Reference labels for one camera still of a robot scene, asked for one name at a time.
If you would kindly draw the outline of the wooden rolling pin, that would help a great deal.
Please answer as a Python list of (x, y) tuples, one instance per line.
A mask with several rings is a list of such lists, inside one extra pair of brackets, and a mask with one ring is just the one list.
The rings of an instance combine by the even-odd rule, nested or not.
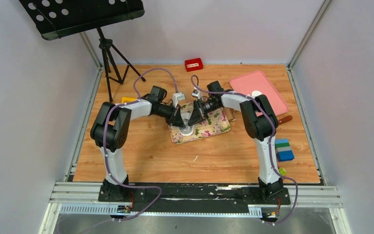
[(226, 115), (227, 115), (227, 118), (228, 118), (229, 122), (234, 122), (234, 121), (237, 120), (236, 111), (234, 109), (227, 108), (226, 109)]

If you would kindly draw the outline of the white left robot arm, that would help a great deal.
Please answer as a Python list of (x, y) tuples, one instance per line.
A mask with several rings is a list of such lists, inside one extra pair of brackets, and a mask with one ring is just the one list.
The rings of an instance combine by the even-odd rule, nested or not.
[(104, 157), (106, 177), (101, 187), (103, 195), (112, 195), (117, 201), (125, 201), (130, 195), (132, 186), (129, 185), (128, 173), (125, 170), (122, 148), (132, 120), (156, 115), (164, 118), (169, 126), (186, 126), (180, 108), (163, 102), (166, 96), (165, 89), (153, 86), (150, 93), (136, 101), (102, 104), (91, 128), (90, 137)]

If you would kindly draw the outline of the white dough ball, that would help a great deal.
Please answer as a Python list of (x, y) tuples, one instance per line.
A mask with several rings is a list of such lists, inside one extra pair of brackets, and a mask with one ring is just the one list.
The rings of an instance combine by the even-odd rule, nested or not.
[(194, 128), (189, 126), (187, 126), (186, 128), (179, 128), (179, 132), (183, 136), (190, 136), (193, 134)]

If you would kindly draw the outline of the floral yellow tray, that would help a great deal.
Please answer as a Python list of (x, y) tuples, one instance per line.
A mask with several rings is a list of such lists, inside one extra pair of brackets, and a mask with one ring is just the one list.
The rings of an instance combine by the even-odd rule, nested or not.
[[(183, 109), (189, 109), (193, 111), (193, 102), (183, 104)], [(175, 126), (169, 126), (170, 138), (175, 144), (183, 144), (195, 140), (200, 140), (207, 137), (212, 137), (222, 133), (230, 131), (230, 123), (227, 115), (223, 108), (219, 108), (209, 113), (209, 118), (204, 121), (197, 123), (193, 126), (194, 132), (190, 136), (183, 136), (179, 132), (179, 128)]]

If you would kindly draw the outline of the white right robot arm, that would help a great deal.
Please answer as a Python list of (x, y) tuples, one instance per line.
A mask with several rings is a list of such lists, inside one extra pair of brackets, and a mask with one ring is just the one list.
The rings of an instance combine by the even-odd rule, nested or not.
[(207, 85), (206, 101), (195, 100), (188, 121), (192, 126), (208, 118), (208, 114), (222, 107), (241, 112), (245, 130), (253, 139), (259, 159), (259, 198), (264, 203), (272, 203), (283, 190), (282, 175), (278, 172), (275, 156), (277, 117), (266, 95), (256, 97), (224, 90), (218, 81)]

